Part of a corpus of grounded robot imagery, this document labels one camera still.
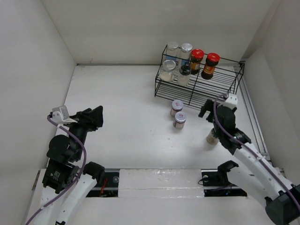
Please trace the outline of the black cap brown grinder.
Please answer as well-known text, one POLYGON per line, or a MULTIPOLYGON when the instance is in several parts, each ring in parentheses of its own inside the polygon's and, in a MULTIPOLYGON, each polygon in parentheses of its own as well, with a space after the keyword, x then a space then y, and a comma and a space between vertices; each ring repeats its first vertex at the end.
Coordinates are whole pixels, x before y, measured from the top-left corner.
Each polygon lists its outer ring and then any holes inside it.
POLYGON ((206 141, 210 145, 217 145, 219 142, 219 138, 214 129, 212 129, 206 137, 206 141))

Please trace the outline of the red label spice jar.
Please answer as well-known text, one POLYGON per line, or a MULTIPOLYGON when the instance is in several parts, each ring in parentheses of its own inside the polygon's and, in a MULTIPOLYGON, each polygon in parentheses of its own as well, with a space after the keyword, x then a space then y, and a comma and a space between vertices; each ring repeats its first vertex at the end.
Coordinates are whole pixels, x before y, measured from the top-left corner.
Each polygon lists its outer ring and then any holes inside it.
POLYGON ((174 100, 171 105, 170 114, 174 117, 177 112, 182 111, 183 106, 184 106, 184 104, 181 100, 178 100, 178 99, 174 100))
POLYGON ((186 120, 187 120, 187 115, 184 112, 182 112, 182 111, 177 112, 174 116, 173 126, 176 129, 183 129, 186 120))

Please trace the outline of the black cap white grinder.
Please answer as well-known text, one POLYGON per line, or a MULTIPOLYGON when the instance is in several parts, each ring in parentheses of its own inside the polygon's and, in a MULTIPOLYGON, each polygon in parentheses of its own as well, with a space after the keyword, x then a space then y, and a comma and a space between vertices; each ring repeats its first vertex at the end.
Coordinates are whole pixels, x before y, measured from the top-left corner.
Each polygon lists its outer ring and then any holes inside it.
POLYGON ((190 80, 191 67, 189 62, 185 62, 179 69, 177 78, 177 84, 181 86, 187 86, 190 80))

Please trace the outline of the red lid sauce jar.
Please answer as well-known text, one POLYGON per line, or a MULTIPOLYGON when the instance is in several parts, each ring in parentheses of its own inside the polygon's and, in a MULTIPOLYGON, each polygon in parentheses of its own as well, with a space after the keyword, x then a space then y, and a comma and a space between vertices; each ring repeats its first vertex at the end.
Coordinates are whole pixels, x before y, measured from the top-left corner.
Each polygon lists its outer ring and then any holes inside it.
POLYGON ((207 54, 206 62, 201 72, 201 76, 205 80, 209 80, 213 77, 215 66, 219 63, 220 56, 217 53, 211 52, 207 54))
POLYGON ((200 71, 200 65, 204 58, 204 51, 201 49, 193 49, 190 57, 191 74, 196 75, 200 71))

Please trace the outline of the clear glass jar white powder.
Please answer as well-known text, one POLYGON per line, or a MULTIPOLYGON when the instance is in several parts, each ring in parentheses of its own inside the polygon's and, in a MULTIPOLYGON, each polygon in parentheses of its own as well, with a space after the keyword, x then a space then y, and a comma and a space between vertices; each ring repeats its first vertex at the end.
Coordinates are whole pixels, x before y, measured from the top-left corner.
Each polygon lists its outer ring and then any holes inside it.
POLYGON ((159 77, 162 81, 172 82, 177 75, 176 62, 173 60, 165 60, 159 69, 159 77))

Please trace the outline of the silver lid blue label shaker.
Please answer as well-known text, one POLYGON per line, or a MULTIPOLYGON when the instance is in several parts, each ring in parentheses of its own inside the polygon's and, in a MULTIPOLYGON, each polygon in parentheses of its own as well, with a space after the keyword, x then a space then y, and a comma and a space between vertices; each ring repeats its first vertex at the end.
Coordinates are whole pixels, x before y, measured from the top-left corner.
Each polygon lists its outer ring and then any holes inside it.
POLYGON ((189 62, 193 46, 190 43, 183 43, 180 48, 180 56, 178 66, 181 67, 186 62, 189 62))

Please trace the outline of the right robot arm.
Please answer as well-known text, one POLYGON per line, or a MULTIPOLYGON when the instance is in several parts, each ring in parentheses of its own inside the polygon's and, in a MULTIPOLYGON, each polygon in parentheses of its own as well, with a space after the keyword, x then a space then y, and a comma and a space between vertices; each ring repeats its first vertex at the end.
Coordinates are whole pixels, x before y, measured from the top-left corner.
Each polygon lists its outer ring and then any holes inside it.
POLYGON ((287 225, 300 217, 300 187, 275 169, 255 148, 251 139, 236 127, 237 97, 228 96, 222 103, 206 100, 199 117, 209 112, 207 121, 213 123, 206 140, 220 143, 249 171, 241 170, 238 163, 229 160, 219 165, 212 175, 203 174, 204 186, 213 191, 236 185, 256 199, 269 219, 276 225, 287 225))

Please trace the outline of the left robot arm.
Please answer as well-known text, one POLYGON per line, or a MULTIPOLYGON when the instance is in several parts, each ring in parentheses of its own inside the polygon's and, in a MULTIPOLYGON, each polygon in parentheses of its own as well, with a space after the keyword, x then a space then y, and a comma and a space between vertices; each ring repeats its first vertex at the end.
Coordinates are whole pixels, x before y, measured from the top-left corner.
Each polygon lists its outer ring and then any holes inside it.
POLYGON ((87 194, 105 179, 103 166, 86 161, 84 146, 87 134, 103 125, 103 107, 87 108, 69 115, 63 105, 53 108, 47 120, 66 134, 56 135, 49 142, 40 206, 27 224, 66 225, 87 194))

